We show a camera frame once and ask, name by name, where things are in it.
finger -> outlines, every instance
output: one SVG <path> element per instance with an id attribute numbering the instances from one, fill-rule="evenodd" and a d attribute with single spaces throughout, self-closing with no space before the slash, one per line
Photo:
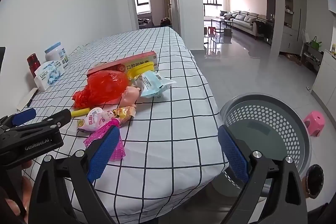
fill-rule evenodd
<path id="1" fill-rule="evenodd" d="M 14 212 L 14 214 L 16 216 L 20 215 L 20 209 L 19 209 L 19 206 L 17 206 L 17 204 L 11 200 L 11 199 L 6 199 L 9 207 L 12 209 L 12 211 Z"/>
<path id="2" fill-rule="evenodd" d="M 29 161 L 24 162 L 23 164 L 21 164 L 21 167 L 22 167 L 22 169 L 27 169 L 27 168 L 31 167 L 32 163 L 33 163 L 33 161 L 29 160 Z"/>
<path id="3" fill-rule="evenodd" d="M 33 191 L 33 187 L 32 187 L 30 180 L 27 177 L 23 176 L 22 177 L 22 192 L 23 192 L 22 204 L 27 212 L 29 209 L 29 203 L 30 203 L 32 191 Z"/>

screw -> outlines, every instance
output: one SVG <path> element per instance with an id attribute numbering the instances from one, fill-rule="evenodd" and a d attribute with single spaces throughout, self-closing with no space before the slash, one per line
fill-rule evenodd
<path id="1" fill-rule="evenodd" d="M 287 157 L 286 157 L 286 162 L 288 162 L 289 164 L 291 164 L 291 163 L 293 162 L 292 157 L 287 156 Z"/>
<path id="2" fill-rule="evenodd" d="M 50 155 L 46 155 L 43 160 L 44 161 L 50 161 L 51 160 L 51 156 Z"/>
<path id="3" fill-rule="evenodd" d="M 78 158 L 82 157 L 83 155 L 84 155 L 84 151 L 83 150 L 78 150 L 75 153 L 75 156 L 78 157 Z"/>
<path id="4" fill-rule="evenodd" d="M 261 152 L 259 152 L 259 151 L 254 151 L 253 152 L 253 156 L 255 157 L 255 158 L 261 158 L 261 156 L 262 156 L 262 153 Z"/>

blue lid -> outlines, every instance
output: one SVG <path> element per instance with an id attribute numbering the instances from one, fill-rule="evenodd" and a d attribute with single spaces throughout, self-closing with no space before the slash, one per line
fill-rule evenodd
<path id="1" fill-rule="evenodd" d="M 44 52 L 48 53 L 51 52 L 53 49 L 55 49 L 56 47 L 58 47 L 59 45 L 61 45 L 61 42 L 57 42 L 54 45 L 52 45 L 50 48 L 47 48 Z"/>

shiny gray floor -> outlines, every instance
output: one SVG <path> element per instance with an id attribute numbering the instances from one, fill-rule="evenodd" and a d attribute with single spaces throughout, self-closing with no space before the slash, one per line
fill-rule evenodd
<path id="1" fill-rule="evenodd" d="M 250 92 L 265 93 L 291 106 L 301 118 L 311 111 L 324 113 L 306 89 L 312 87 L 316 75 L 304 66 L 279 56 L 270 58 L 270 45 L 255 40 L 240 30 L 232 30 L 232 39 L 223 44 L 205 38 L 204 51 L 193 51 L 195 60 L 207 78 L 218 108 L 231 98 Z M 307 210 L 330 202 L 336 191 L 336 132 L 325 115 L 326 125 L 318 138 L 311 138 L 310 165 L 319 164 L 324 170 L 324 186 L 316 199 L 307 199 Z M 220 223 L 226 213 L 216 205 L 209 206 L 204 198 L 193 201 L 197 206 L 179 207 L 160 218 L 160 223 Z M 264 202 L 257 205 L 250 221 L 258 220 Z"/>

red bottle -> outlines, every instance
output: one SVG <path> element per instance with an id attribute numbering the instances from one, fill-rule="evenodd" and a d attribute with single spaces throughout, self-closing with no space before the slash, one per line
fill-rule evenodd
<path id="1" fill-rule="evenodd" d="M 41 66 L 40 61 L 37 59 L 36 54 L 33 53 L 31 56 L 27 58 L 29 69 L 33 77 L 36 77 L 35 71 L 39 66 Z"/>

